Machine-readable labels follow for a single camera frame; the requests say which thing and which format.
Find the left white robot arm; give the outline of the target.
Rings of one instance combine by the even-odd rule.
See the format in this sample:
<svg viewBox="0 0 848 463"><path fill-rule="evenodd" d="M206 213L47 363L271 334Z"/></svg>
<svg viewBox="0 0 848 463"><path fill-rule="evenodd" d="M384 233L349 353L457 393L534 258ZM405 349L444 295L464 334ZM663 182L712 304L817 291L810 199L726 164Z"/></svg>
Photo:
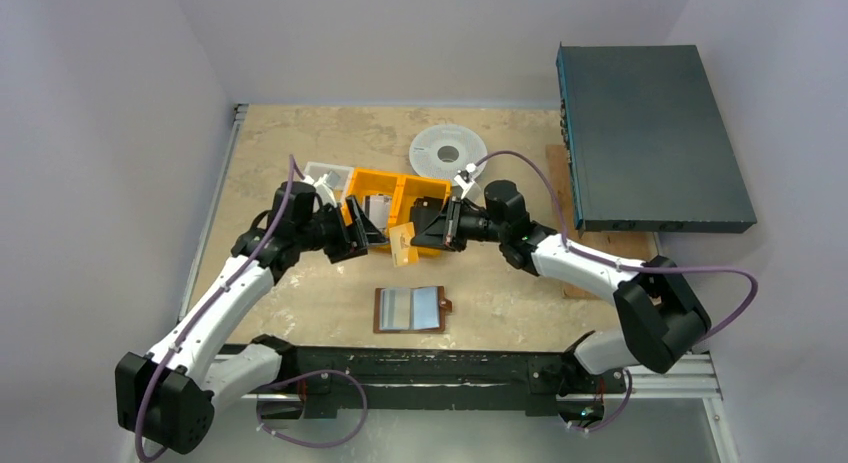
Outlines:
<svg viewBox="0 0 848 463"><path fill-rule="evenodd" d="M192 452L217 411L254 389L284 392L312 377L346 379L368 407L361 383L344 370L304 370L298 347L260 336L228 361L213 362L248 311L296 265L304 252L321 251L338 263L387 244L357 200L343 205L322 196L310 180L288 181L270 209L258 214L234 244L215 283L186 317L143 355L128 352L115 369L119 425L133 432L137 457L153 462L148 442L161 451Z"/></svg>

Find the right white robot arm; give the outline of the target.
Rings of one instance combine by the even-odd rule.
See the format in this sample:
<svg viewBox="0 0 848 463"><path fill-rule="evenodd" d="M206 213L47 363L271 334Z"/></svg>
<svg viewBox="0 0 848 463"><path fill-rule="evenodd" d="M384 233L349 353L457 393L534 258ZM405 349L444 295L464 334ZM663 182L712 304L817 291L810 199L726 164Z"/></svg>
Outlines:
<svg viewBox="0 0 848 463"><path fill-rule="evenodd" d="M512 267L584 289L615 307L619 329L591 332L565 353L564 382L584 390L609 370L641 365L665 373L707 335L712 322L668 258L616 258L567 241L534 221L510 180L484 191L485 204L451 197L412 238L415 247L461 252L468 241L493 242Z"/></svg>

